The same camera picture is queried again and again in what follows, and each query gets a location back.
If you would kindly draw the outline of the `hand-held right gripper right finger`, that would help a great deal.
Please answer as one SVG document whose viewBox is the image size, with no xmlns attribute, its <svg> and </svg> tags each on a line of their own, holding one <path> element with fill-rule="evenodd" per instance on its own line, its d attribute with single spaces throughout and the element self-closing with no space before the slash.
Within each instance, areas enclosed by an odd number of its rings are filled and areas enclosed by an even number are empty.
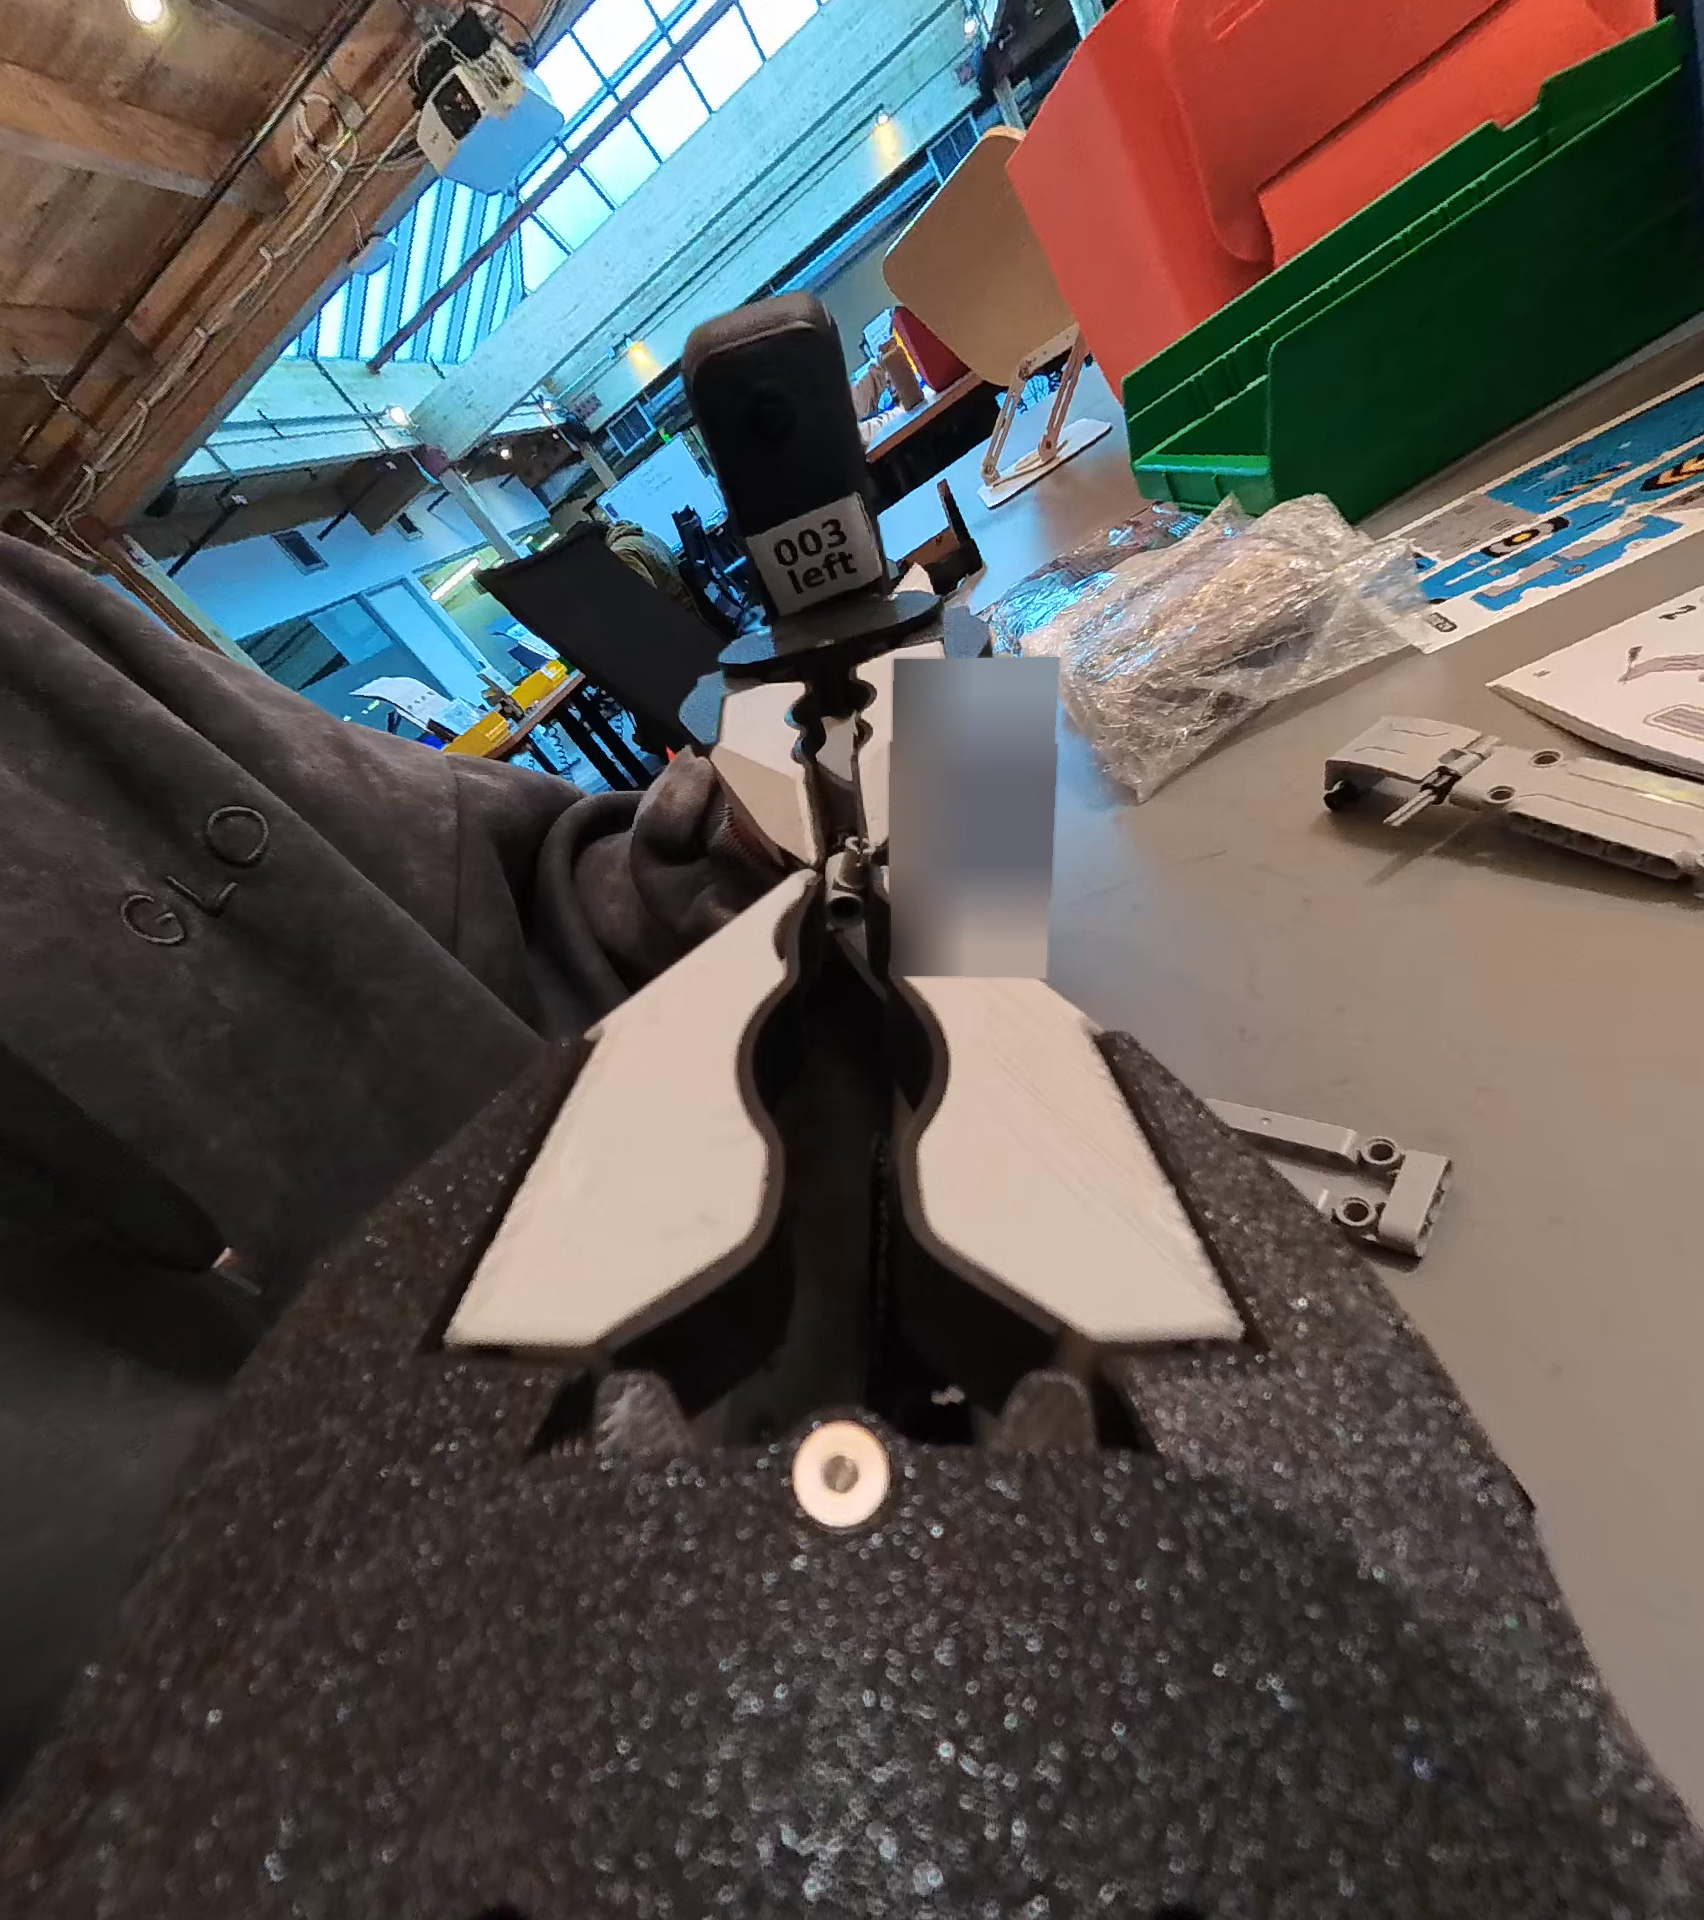
<svg viewBox="0 0 1704 1920">
<path fill-rule="evenodd" d="M 865 1384 L 926 1420 L 979 1420 L 1030 1376 L 1090 1419 L 1117 1368 L 1245 1343 L 1245 1309 L 1122 1088 L 1104 1030 L 1039 976 L 894 968 L 888 891 L 863 888 L 875 1000 Z"/>
</svg>

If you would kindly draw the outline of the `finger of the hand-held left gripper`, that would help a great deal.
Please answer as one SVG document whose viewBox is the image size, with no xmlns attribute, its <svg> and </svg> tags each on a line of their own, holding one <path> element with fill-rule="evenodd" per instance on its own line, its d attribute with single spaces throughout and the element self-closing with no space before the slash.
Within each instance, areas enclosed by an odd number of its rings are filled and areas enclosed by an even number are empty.
<svg viewBox="0 0 1704 1920">
<path fill-rule="evenodd" d="M 890 842 L 890 759 L 894 736 L 894 660 L 863 660 L 850 670 L 858 697 L 847 719 L 824 723 L 815 770 L 845 829 L 874 855 Z"/>
<path fill-rule="evenodd" d="M 794 720 L 794 684 L 747 684 L 723 697 L 710 763 L 731 810 L 786 863 L 815 865 L 815 790 Z"/>
</svg>

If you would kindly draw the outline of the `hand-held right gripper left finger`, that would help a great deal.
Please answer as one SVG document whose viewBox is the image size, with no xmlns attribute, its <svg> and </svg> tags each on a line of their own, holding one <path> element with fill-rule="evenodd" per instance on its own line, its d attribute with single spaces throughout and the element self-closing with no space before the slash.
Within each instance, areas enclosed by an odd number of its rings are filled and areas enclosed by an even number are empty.
<svg viewBox="0 0 1704 1920">
<path fill-rule="evenodd" d="M 792 1286 L 756 1268 L 786 1187 L 756 1048 L 817 894 L 817 872 L 784 877 L 587 1032 L 446 1352 L 645 1371 L 693 1415 L 768 1362 Z"/>
</svg>

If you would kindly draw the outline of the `grey panel with holes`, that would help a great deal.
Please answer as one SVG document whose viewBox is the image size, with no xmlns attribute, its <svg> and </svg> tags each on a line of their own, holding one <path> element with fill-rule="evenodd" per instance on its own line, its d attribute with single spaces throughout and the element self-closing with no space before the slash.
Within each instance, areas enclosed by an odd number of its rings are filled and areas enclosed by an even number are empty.
<svg viewBox="0 0 1704 1920">
<path fill-rule="evenodd" d="M 1495 747 L 1448 795 L 1523 839 L 1704 893 L 1704 783 L 1556 749 Z"/>
</svg>

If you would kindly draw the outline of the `grey desk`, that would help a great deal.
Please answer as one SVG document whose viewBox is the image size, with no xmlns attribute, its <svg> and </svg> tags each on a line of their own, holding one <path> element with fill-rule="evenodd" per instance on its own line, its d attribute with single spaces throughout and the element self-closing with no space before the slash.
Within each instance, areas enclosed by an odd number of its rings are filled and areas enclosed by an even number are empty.
<svg viewBox="0 0 1704 1920">
<path fill-rule="evenodd" d="M 1449 1156 L 1392 1295 L 1704 1826 L 1704 894 L 1319 800 L 1386 715 L 1556 744 L 1490 683 L 1701 582 L 1704 532 L 1275 713 L 1145 805 L 1059 723 L 1050 979 L 1200 1095 Z"/>
</svg>

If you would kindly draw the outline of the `black office chair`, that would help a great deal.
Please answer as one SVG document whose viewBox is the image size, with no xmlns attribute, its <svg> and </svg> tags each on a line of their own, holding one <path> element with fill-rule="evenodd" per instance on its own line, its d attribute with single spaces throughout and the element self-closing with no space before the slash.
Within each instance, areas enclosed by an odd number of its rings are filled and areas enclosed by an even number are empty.
<svg viewBox="0 0 1704 1920">
<path fill-rule="evenodd" d="M 475 582 L 622 709 L 644 749 L 676 757 L 710 747 L 716 704 L 695 706 L 691 723 L 683 709 L 719 673 L 737 628 L 700 610 L 685 587 L 654 585 L 613 552 L 603 528 L 577 524 L 537 552 L 482 569 Z"/>
</svg>

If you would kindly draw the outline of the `brown cardboard piece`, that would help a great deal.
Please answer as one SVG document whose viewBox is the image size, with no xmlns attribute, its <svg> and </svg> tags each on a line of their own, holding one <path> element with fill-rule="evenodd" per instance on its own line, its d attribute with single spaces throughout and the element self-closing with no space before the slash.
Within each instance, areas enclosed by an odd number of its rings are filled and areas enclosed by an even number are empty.
<svg viewBox="0 0 1704 1920">
<path fill-rule="evenodd" d="M 882 267 L 894 305 L 1000 390 L 1073 324 L 1010 180 L 1010 160 L 1024 140 L 1003 126 L 979 134 Z"/>
</svg>

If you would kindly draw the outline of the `crumpled clear plastic wrap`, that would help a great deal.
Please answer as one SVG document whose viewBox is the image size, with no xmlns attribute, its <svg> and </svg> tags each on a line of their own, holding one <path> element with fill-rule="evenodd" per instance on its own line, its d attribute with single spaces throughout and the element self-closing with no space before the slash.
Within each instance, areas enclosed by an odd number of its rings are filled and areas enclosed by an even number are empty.
<svg viewBox="0 0 1704 1920">
<path fill-rule="evenodd" d="M 996 657 L 1057 663 L 1100 776 L 1145 805 L 1238 734 L 1410 655 L 1427 608 L 1410 540 L 1308 494 L 1264 515 L 1143 507 L 981 618 Z"/>
</svg>

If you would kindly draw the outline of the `white ceiling projector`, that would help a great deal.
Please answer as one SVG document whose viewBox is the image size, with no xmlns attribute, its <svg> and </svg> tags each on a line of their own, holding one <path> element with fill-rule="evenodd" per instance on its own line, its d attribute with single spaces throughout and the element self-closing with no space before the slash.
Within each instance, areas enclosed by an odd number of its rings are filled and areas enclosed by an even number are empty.
<svg viewBox="0 0 1704 1920">
<path fill-rule="evenodd" d="M 552 155 L 566 112 L 523 61 L 529 43 L 490 7 L 463 4 L 411 68 L 414 139 L 430 168 L 480 196 L 514 194 Z"/>
</svg>

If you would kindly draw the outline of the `orange plastic case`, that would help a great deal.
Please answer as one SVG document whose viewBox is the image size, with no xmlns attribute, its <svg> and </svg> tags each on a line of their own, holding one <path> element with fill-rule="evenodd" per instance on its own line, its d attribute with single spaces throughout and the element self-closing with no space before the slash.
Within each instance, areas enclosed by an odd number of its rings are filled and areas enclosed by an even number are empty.
<svg viewBox="0 0 1704 1920">
<path fill-rule="evenodd" d="M 1652 3 L 1122 3 L 1008 183 L 1111 393 Z"/>
</svg>

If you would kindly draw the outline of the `person's grey sweater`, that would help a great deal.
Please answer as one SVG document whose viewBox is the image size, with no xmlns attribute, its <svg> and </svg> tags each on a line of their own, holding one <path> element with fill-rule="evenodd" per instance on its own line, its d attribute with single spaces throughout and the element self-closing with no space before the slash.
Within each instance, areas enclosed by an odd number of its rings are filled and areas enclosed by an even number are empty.
<svg viewBox="0 0 1704 1920">
<path fill-rule="evenodd" d="M 312 1263 L 566 1043 L 523 913 L 581 798 L 0 534 L 0 1801 Z"/>
</svg>

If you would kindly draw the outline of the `green plastic bins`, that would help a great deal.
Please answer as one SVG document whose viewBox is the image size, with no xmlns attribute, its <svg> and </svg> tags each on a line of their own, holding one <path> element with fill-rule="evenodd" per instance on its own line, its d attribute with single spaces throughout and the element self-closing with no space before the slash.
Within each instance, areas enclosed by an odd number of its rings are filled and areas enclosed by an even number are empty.
<svg viewBox="0 0 1704 1920">
<path fill-rule="evenodd" d="M 1547 78 L 1124 377 L 1140 494 L 1359 520 L 1704 313 L 1673 17 Z"/>
</svg>

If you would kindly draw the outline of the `blue sticker sheet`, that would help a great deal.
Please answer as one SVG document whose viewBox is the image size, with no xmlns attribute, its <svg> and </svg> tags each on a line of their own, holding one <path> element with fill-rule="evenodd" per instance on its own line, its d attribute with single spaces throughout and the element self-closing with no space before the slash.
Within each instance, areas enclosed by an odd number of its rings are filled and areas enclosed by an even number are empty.
<svg viewBox="0 0 1704 1920">
<path fill-rule="evenodd" d="M 1439 652 L 1704 532 L 1704 372 L 1396 532 Z"/>
</svg>

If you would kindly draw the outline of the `grey open frame piece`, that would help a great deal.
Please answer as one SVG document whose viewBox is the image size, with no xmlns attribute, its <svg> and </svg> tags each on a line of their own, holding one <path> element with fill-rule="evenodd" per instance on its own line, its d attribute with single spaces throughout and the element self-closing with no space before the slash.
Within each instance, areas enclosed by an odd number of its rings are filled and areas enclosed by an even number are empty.
<svg viewBox="0 0 1704 1920">
<path fill-rule="evenodd" d="M 1448 1155 L 1232 1100 L 1213 1098 L 1207 1109 L 1347 1240 L 1397 1263 L 1425 1258 L 1454 1187 Z"/>
</svg>

